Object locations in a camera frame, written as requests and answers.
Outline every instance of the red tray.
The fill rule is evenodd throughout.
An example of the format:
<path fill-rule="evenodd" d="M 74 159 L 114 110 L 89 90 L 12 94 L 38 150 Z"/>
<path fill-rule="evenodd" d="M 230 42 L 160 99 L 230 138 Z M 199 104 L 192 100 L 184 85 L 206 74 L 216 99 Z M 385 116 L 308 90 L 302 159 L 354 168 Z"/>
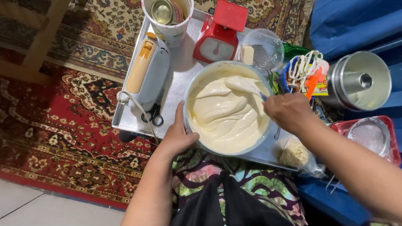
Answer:
<path fill-rule="evenodd" d="M 388 130 L 390 131 L 390 151 L 388 155 L 386 155 L 384 158 L 388 159 L 392 164 L 399 166 L 401 164 L 401 156 L 399 155 L 398 144 L 396 142 L 394 123 L 388 116 L 385 115 L 375 117 L 383 121 L 388 126 Z M 346 131 L 348 131 L 349 128 L 352 127 L 359 120 L 360 119 L 350 121 L 338 121 L 333 123 L 330 128 L 344 136 Z"/>

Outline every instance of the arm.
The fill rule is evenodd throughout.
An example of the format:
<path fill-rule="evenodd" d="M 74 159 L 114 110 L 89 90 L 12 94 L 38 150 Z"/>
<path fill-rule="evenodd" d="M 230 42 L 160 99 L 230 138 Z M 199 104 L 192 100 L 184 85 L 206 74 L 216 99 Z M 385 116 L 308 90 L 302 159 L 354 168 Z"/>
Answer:
<path fill-rule="evenodd" d="M 272 120 L 297 136 L 363 205 L 377 216 L 402 222 L 402 170 L 328 128 L 311 111 L 303 94 L 269 97 L 265 108 Z"/>
<path fill-rule="evenodd" d="M 199 134 L 186 135 L 183 103 L 176 110 L 174 124 L 149 159 L 141 181 L 124 214 L 121 226 L 164 226 L 172 216 L 172 162 L 199 139 Z"/>

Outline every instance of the tile floor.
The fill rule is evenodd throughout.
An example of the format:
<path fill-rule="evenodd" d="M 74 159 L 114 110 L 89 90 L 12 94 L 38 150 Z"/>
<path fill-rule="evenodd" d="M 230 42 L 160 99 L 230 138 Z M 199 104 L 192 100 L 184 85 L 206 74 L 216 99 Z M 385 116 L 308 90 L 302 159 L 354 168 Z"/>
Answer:
<path fill-rule="evenodd" d="M 0 226 L 120 225 L 124 210 L 0 180 Z"/>

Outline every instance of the scale dial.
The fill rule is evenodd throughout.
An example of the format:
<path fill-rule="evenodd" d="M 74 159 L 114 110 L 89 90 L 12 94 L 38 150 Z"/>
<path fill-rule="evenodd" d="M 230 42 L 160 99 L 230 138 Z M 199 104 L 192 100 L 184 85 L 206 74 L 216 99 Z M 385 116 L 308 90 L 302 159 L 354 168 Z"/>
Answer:
<path fill-rule="evenodd" d="M 201 55 L 212 62 L 229 60 L 234 52 L 234 46 L 218 39 L 206 38 L 200 48 Z"/>

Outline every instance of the scissors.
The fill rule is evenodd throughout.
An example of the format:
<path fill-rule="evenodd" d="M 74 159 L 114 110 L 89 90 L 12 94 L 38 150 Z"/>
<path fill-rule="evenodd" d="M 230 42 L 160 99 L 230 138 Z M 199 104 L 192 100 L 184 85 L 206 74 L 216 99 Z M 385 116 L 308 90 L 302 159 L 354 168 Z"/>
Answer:
<path fill-rule="evenodd" d="M 147 114 L 147 118 L 149 119 L 150 122 L 152 122 L 154 126 L 160 126 L 163 124 L 163 118 L 160 115 L 160 104 L 162 102 L 164 92 L 165 89 L 162 89 L 159 93 L 158 98 L 156 99 L 156 103 L 152 106 L 151 110 L 145 112 Z M 141 120 L 143 122 L 148 122 L 147 119 L 145 118 L 144 113 L 142 113 L 141 115 Z"/>

